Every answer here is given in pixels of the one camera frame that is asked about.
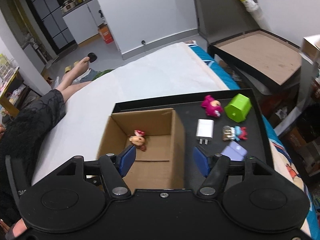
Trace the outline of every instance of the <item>cardboard sheet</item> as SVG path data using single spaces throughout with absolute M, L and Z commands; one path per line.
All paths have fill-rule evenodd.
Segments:
M 217 45 L 282 85 L 301 66 L 298 49 L 263 32 L 250 33 Z

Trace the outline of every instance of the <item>glass door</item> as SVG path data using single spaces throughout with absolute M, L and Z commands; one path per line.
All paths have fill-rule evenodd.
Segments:
M 57 0 L 26 0 L 26 2 L 56 54 L 76 43 L 62 18 Z

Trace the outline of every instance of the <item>pink plush toy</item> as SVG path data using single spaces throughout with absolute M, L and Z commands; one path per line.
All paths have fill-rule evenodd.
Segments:
M 205 108 L 206 115 L 220 117 L 221 113 L 223 112 L 223 108 L 219 101 L 214 100 L 214 98 L 210 95 L 207 95 L 201 106 Z

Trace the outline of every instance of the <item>white cabinet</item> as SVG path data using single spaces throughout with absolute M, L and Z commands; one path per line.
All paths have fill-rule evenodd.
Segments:
M 103 20 L 100 17 L 99 10 L 101 10 L 98 0 L 92 0 L 87 3 L 89 10 L 93 16 L 94 21 L 96 22 L 97 26 L 103 24 Z
M 63 19 L 78 44 L 98 34 L 97 25 L 86 4 L 68 13 Z

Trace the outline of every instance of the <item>purple block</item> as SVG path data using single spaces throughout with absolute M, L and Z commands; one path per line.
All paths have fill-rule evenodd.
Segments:
M 230 146 L 225 147 L 225 149 L 221 152 L 222 155 L 228 156 L 232 161 L 242 161 L 244 159 L 239 153 L 237 153 Z
M 237 153 L 239 153 L 242 157 L 244 157 L 247 154 L 247 150 L 234 141 L 230 142 L 229 146 L 232 149 L 234 149 Z

